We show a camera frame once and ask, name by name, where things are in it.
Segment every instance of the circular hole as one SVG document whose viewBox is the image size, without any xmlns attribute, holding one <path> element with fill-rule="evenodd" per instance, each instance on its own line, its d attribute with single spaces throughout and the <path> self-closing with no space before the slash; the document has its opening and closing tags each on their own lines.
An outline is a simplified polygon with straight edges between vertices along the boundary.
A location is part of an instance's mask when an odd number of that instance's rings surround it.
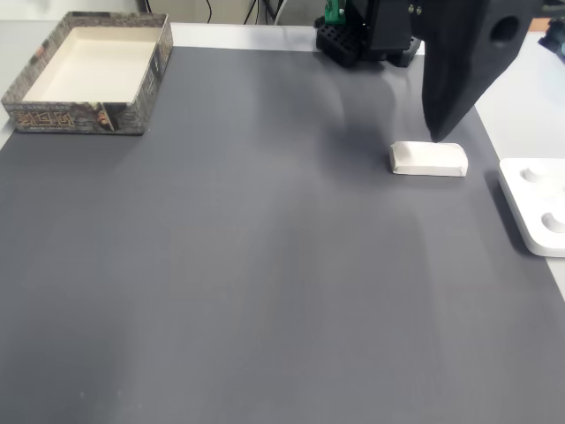
<svg viewBox="0 0 565 424">
<path fill-rule="evenodd" d="M 497 47 L 504 47 L 507 43 L 514 39 L 519 27 L 520 22 L 514 16 L 508 16 L 501 19 L 497 22 L 491 32 L 491 41 Z"/>
</svg>

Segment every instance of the white table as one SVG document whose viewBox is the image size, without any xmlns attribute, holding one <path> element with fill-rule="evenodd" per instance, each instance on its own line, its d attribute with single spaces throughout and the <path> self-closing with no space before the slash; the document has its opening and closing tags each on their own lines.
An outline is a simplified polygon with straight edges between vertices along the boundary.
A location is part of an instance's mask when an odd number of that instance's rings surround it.
<svg viewBox="0 0 565 424">
<path fill-rule="evenodd" d="M 0 22 L 0 93 L 56 22 Z M 176 46 L 222 49 L 314 51 L 315 30 L 305 26 L 172 24 Z M 520 55 L 477 102 L 478 113 L 500 159 L 565 157 L 565 65 L 538 45 L 542 33 L 527 35 Z M 0 147 L 13 131 L 0 110 Z M 548 259 L 565 294 L 565 260 Z"/>
</svg>

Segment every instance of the cable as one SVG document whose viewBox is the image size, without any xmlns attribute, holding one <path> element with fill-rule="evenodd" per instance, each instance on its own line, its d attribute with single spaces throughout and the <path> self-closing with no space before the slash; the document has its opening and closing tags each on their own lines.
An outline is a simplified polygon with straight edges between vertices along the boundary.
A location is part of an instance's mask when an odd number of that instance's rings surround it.
<svg viewBox="0 0 565 424">
<path fill-rule="evenodd" d="M 251 8 L 249 9 L 249 11 L 247 12 L 247 16 L 245 17 L 244 20 L 244 25 L 247 24 L 247 20 L 249 19 L 249 17 L 251 16 L 251 12 L 253 11 L 253 8 L 255 7 L 255 4 L 257 3 L 257 0 L 253 0 L 253 4 L 251 5 Z"/>
<path fill-rule="evenodd" d="M 281 15 L 283 14 L 284 6 L 286 6 L 286 3 L 287 3 L 288 1 L 289 1 L 289 0 L 284 0 L 284 1 L 280 4 L 278 10 L 276 11 L 276 18 L 275 18 L 275 22 L 273 23 L 273 25 L 279 25 L 279 18 L 280 18 Z"/>
<path fill-rule="evenodd" d="M 208 9 L 210 9 L 210 14 L 208 15 L 208 22 L 207 24 L 210 23 L 210 19 L 212 18 L 212 6 L 210 5 L 210 1 L 206 0 L 206 3 L 208 3 Z"/>
</svg>

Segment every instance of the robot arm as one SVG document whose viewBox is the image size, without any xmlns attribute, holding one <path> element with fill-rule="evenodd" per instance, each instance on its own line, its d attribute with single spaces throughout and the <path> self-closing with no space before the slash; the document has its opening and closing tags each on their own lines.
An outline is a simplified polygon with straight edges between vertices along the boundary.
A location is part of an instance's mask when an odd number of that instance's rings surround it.
<svg viewBox="0 0 565 424">
<path fill-rule="evenodd" d="M 344 7 L 343 22 L 329 25 L 358 44 L 332 44 L 324 36 L 328 23 L 317 38 L 343 65 L 405 55 L 411 35 L 426 43 L 422 103 L 434 141 L 444 140 L 514 61 L 534 17 L 565 15 L 565 0 L 347 0 Z"/>
</svg>

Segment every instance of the black cable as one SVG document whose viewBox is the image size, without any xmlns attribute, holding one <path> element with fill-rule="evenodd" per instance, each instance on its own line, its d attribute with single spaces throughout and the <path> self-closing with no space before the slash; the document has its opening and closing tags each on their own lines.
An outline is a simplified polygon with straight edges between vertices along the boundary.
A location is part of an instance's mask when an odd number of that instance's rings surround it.
<svg viewBox="0 0 565 424">
<path fill-rule="evenodd" d="M 265 15 L 267 16 L 267 14 L 268 14 L 268 16 L 271 17 L 271 20 L 273 20 L 273 22 L 275 22 L 276 13 L 273 10 L 273 8 L 271 7 L 270 0 L 263 0 L 263 4 L 265 5 L 265 9 L 266 9 Z"/>
<path fill-rule="evenodd" d="M 257 3 L 257 0 L 253 0 L 253 4 L 251 5 L 251 9 L 249 9 L 249 11 L 247 12 L 247 16 L 245 17 L 244 25 L 247 23 L 247 20 L 251 16 L 251 12 L 253 11 L 253 7 L 255 7 L 256 3 Z"/>
<path fill-rule="evenodd" d="M 210 9 L 210 14 L 208 15 L 208 22 L 207 24 L 210 23 L 210 19 L 212 18 L 212 6 L 210 5 L 210 1 L 206 0 L 206 3 L 208 3 L 208 9 Z"/>
</svg>

